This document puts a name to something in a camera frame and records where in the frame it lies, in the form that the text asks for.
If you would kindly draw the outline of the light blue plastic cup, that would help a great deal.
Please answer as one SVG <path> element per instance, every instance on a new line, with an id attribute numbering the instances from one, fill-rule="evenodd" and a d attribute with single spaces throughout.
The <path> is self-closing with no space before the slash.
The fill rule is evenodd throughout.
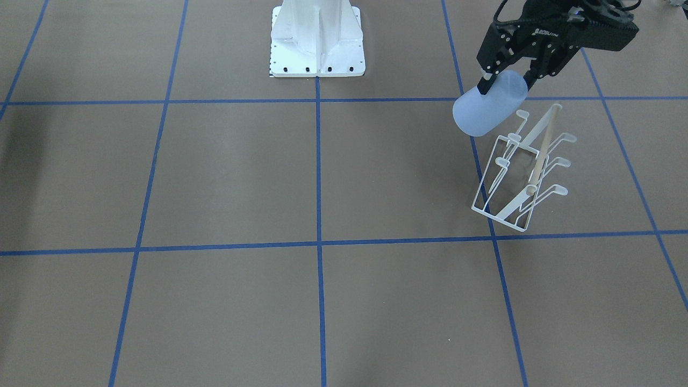
<path id="1" fill-rule="evenodd" d="M 492 79 L 494 84 L 486 95 L 474 87 L 455 101 L 454 121 L 464 134 L 487 134 L 514 113 L 528 95 L 527 83 L 516 71 L 507 69 Z"/>

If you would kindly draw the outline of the white wire cup holder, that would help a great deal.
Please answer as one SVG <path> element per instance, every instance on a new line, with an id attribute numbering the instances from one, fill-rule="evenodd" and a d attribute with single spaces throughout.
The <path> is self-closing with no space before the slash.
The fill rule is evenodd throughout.
<path id="1" fill-rule="evenodd" d="M 499 135 L 492 145 L 471 209 L 512 230 L 524 232 L 530 227 L 535 209 L 550 197 L 565 197 L 567 187 L 546 183 L 550 173 L 571 166 L 566 157 L 556 156 L 561 143 L 575 143 L 575 135 L 555 135 L 555 126 L 563 106 L 552 104 L 543 117 L 524 132 L 530 113 L 517 110 L 518 129 Z"/>

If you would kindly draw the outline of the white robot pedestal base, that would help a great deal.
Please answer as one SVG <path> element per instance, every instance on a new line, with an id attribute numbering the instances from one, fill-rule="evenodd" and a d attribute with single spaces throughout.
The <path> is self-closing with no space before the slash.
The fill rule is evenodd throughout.
<path id="1" fill-rule="evenodd" d="M 284 1 L 271 12 L 269 74 L 277 78 L 366 73 L 361 10 L 349 1 Z"/>

